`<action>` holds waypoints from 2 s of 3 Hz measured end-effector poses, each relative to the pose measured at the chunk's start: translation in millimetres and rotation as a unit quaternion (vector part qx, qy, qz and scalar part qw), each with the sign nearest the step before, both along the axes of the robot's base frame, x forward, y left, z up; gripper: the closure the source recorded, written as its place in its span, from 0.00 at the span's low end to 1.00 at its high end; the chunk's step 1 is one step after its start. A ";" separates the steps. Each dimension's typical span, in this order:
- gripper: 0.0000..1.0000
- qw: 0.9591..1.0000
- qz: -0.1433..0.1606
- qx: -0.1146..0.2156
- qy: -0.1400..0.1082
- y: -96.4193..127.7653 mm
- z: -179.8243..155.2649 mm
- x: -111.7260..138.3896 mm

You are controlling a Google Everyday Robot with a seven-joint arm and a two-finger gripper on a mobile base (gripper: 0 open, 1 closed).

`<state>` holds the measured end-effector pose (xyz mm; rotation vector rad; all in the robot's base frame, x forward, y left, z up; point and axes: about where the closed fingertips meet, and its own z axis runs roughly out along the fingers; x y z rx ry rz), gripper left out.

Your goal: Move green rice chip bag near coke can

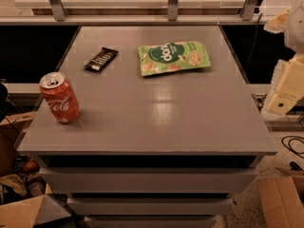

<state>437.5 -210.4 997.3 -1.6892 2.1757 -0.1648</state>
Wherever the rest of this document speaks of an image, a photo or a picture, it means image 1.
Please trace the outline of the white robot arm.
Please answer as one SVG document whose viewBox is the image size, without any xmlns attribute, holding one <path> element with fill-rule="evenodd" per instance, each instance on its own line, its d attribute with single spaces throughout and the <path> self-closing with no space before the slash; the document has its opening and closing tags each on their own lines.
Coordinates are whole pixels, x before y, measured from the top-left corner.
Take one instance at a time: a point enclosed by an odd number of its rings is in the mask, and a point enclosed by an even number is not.
<svg viewBox="0 0 304 228">
<path fill-rule="evenodd" d="M 304 0 L 295 0 L 271 19 L 264 29 L 284 33 L 284 45 L 295 52 L 288 61 L 279 60 L 261 110 L 265 118 L 285 115 L 304 97 Z"/>
</svg>

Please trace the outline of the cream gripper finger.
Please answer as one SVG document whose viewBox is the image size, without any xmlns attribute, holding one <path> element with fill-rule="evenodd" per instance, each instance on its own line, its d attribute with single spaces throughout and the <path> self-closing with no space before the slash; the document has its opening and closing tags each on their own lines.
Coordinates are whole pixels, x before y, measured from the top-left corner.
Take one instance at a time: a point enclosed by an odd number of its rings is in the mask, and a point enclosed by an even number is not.
<svg viewBox="0 0 304 228">
<path fill-rule="evenodd" d="M 285 115 L 304 97 L 304 54 L 291 60 L 279 60 L 273 73 L 271 88 L 264 101 L 264 111 Z"/>
</svg>

